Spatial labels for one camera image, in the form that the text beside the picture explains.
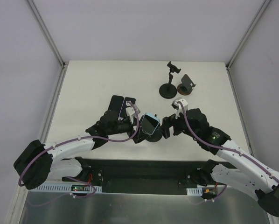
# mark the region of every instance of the white backdrop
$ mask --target white backdrop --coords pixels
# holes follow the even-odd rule
[[[279,0],[231,68],[257,158],[279,171]]]
[[[17,185],[13,163],[39,138],[59,74],[25,1],[0,1],[0,224]]]
[[[65,61],[228,62],[263,0],[35,0]]]

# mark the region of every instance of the phone holder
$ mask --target phone holder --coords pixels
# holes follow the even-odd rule
[[[169,62],[167,66],[169,67],[168,83],[163,84],[159,88],[159,94],[165,99],[172,99],[177,95],[177,88],[172,84],[172,80],[174,78],[172,73],[175,72],[179,74],[181,69],[173,65],[172,62]]]
[[[192,89],[196,86],[196,84],[191,81],[187,74],[185,74],[181,79],[181,84],[178,85],[177,90],[183,96],[187,96],[192,92]]]

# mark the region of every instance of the gray wall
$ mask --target gray wall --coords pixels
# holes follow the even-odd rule
[[[64,60],[227,62],[263,0],[35,0]]]
[[[272,1],[231,74],[252,149],[279,171],[279,0]]]
[[[0,224],[18,181],[13,163],[39,137],[59,74],[25,1],[0,1]]]

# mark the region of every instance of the brown round base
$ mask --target brown round base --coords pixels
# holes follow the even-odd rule
[[[179,84],[179,85],[178,85],[177,91],[178,91],[178,93],[180,93],[180,94],[183,95],[183,96],[188,96],[188,95],[192,92],[192,90],[187,91],[186,88],[183,87],[182,84]]]

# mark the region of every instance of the black smartphone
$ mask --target black smartphone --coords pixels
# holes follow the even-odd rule
[[[120,118],[125,118],[127,116],[126,115],[126,107],[127,107],[126,106],[126,101],[130,101],[133,104],[135,104],[136,99],[131,98],[131,97],[125,97],[124,102],[123,102],[123,106],[122,106],[122,109],[121,109],[121,112],[120,112],[120,115],[119,115]]]
[[[123,106],[123,102],[124,102],[124,97],[113,95],[110,105],[108,106],[108,110],[118,112],[118,116],[119,116]]]

